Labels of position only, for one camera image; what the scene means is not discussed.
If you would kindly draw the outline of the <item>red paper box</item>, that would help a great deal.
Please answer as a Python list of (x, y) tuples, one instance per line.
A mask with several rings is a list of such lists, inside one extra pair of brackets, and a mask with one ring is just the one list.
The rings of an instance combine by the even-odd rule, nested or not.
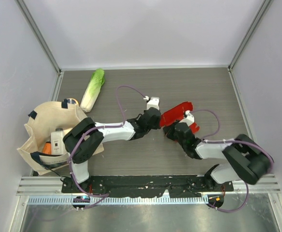
[[(161, 115), (160, 127), (169, 126), (175, 121), (181, 121), (183, 119), (185, 111), (193, 111), (193, 104), (190, 101), (185, 101), (180, 103), (179, 105), (173, 107), (172, 109), (166, 111)], [(194, 122), (191, 126), (189, 126), (193, 133), (199, 131), (200, 127)]]

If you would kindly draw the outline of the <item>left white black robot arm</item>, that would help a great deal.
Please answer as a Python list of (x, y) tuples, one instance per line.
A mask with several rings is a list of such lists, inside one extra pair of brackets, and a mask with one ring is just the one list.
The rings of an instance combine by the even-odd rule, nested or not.
[(88, 160), (100, 145), (106, 142), (132, 141), (144, 137), (150, 130), (160, 128), (161, 112), (150, 107), (136, 118), (121, 123), (98, 123), (87, 117), (78, 123), (64, 137), (63, 143), (69, 154), (72, 186), (77, 192), (86, 192), (89, 188)]

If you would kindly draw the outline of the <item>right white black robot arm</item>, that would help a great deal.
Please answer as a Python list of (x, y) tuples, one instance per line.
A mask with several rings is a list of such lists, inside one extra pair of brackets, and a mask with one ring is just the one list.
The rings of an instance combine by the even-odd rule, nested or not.
[(229, 140), (201, 140), (184, 122), (175, 122), (164, 127), (163, 131), (167, 138), (177, 141), (192, 159), (227, 161), (225, 164), (214, 165), (204, 174), (204, 184), (208, 190), (215, 191), (223, 183), (234, 180), (255, 185), (273, 168), (273, 158), (245, 134)]

